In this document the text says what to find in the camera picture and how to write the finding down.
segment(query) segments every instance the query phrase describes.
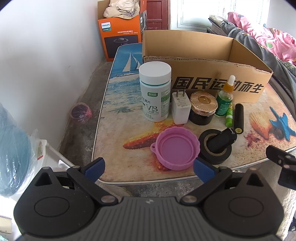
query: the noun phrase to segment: white power adapter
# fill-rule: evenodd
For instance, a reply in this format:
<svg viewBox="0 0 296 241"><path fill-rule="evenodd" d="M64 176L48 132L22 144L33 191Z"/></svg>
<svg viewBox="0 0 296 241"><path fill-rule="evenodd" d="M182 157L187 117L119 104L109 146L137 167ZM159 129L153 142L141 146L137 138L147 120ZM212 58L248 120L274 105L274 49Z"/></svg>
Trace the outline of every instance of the white power adapter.
<svg viewBox="0 0 296 241"><path fill-rule="evenodd" d="M172 93L172 116L176 125L187 123L190 109L191 102L185 89L182 94L179 94L178 90Z"/></svg>

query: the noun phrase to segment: blue starfish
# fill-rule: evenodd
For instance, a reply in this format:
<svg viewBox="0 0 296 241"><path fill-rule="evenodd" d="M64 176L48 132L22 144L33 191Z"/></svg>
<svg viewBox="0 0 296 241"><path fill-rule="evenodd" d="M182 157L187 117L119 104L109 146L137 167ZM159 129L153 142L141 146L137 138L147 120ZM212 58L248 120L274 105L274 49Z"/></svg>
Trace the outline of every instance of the blue starfish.
<svg viewBox="0 0 296 241"><path fill-rule="evenodd" d="M273 120L269 120L270 123L276 127L279 128L283 131L285 138L287 141L290 141L290 135L292 136L296 136L296 132L293 131L288 124L288 117L286 115L286 113L283 113L283 117L279 116L276 111L270 106L269 107L271 109L271 112L274 114L274 116L276 117L276 121Z"/></svg>

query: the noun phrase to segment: gray blanket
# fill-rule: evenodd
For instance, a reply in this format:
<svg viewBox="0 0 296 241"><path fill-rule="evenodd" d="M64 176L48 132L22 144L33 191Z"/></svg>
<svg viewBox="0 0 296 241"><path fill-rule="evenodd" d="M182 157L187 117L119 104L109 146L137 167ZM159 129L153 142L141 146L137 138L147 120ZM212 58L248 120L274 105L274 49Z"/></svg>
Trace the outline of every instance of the gray blanket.
<svg viewBox="0 0 296 241"><path fill-rule="evenodd" d="M273 76L293 100L293 112L296 112L296 77L274 56L273 53L259 45L257 41L244 30L236 27L228 21L221 22L221 29L228 35L228 37L236 39L247 47L273 70Z"/></svg>

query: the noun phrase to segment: gray ridged panel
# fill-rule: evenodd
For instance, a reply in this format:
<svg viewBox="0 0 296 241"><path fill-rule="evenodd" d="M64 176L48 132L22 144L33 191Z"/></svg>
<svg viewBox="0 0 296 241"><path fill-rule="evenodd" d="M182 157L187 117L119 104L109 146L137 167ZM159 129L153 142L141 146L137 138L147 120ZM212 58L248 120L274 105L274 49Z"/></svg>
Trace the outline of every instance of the gray ridged panel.
<svg viewBox="0 0 296 241"><path fill-rule="evenodd" d="M25 235L18 241L38 241ZM195 207L186 207L174 197L125 197L116 206L103 207L93 222L68 237L47 241L247 241L232 237L210 226ZM250 239L279 241L276 236Z"/></svg>

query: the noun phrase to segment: white door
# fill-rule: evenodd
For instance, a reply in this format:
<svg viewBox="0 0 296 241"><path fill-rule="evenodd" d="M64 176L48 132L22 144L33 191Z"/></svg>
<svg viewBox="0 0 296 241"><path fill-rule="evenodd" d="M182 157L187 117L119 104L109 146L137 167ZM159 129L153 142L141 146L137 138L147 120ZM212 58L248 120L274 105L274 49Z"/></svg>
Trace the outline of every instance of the white door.
<svg viewBox="0 0 296 241"><path fill-rule="evenodd" d="M228 12L238 12L264 24L268 10L269 0L171 0L171 29L206 32L212 25L209 15L227 19Z"/></svg>

